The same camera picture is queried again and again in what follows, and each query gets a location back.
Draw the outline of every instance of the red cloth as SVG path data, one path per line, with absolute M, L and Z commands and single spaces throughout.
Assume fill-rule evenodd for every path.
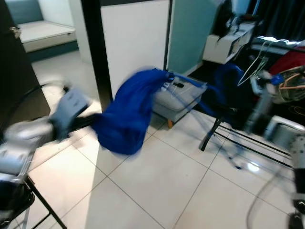
M 298 47 L 298 49 L 305 49 L 305 46 Z M 269 73 L 272 75 L 281 73 L 285 70 L 305 65 L 305 53 L 289 51 L 282 56 L 272 67 Z

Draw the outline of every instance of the black door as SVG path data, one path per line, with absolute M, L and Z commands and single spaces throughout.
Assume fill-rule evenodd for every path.
M 15 26 L 5 1 L 0 0 L 0 125 L 12 105 L 28 90 L 39 85 L 20 39 L 10 32 L 10 28 Z M 39 90 L 18 108 L 10 124 L 49 113 L 49 105 L 42 90 Z

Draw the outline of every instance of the mattress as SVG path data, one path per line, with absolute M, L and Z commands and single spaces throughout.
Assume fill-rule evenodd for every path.
M 21 42 L 26 52 L 32 52 L 76 40 L 75 29 L 48 21 L 20 24 Z

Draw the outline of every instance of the gray ottoman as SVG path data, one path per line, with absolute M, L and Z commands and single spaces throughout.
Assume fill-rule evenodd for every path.
M 182 83 L 184 87 L 179 88 L 174 83 Z M 191 83 L 174 80 L 167 91 L 157 92 L 152 109 L 167 118 L 168 127 L 172 128 L 173 122 L 177 122 L 196 106 L 205 90 L 206 87 L 198 88 Z

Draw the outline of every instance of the wooden stool leg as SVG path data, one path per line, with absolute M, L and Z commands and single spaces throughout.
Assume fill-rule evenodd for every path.
M 169 119 L 167 119 L 167 125 L 168 125 L 168 128 L 172 128 L 173 127 L 173 122 Z

